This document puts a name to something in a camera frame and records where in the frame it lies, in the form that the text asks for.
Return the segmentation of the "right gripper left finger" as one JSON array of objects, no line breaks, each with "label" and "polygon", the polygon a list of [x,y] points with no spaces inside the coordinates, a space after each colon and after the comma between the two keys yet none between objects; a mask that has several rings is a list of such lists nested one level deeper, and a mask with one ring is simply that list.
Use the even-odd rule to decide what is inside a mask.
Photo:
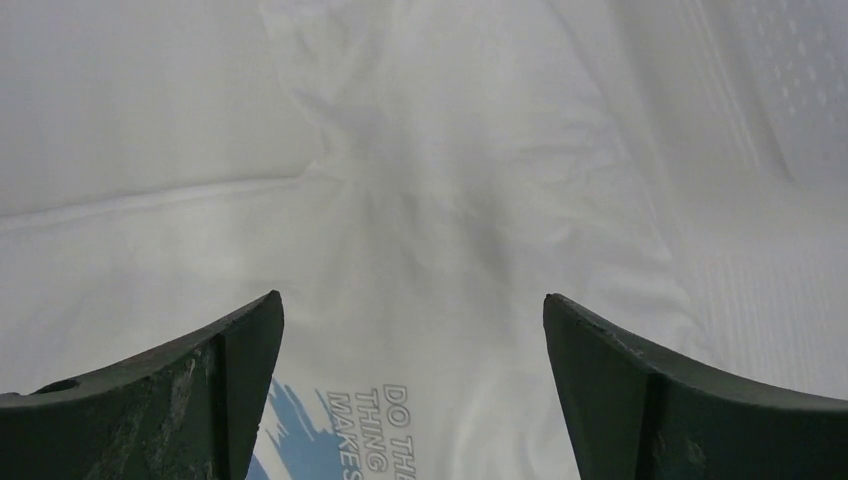
[{"label": "right gripper left finger", "polygon": [[101,369],[1,397],[5,479],[243,479],[284,331],[271,291]]}]

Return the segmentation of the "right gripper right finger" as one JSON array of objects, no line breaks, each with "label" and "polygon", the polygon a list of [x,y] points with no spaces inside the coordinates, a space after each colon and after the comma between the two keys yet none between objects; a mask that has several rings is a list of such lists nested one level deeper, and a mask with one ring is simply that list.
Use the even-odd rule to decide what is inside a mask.
[{"label": "right gripper right finger", "polygon": [[843,479],[847,404],[714,368],[550,294],[547,351],[584,479]]}]

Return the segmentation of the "white printed t-shirt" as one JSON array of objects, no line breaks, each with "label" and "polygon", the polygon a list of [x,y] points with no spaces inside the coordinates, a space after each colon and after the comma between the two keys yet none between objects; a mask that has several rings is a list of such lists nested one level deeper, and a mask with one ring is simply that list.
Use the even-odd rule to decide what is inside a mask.
[{"label": "white printed t-shirt", "polygon": [[708,353],[580,34],[592,1],[5,1],[1,387],[271,290],[257,455],[328,473],[328,407],[407,395],[422,479],[573,479],[561,293]]}]

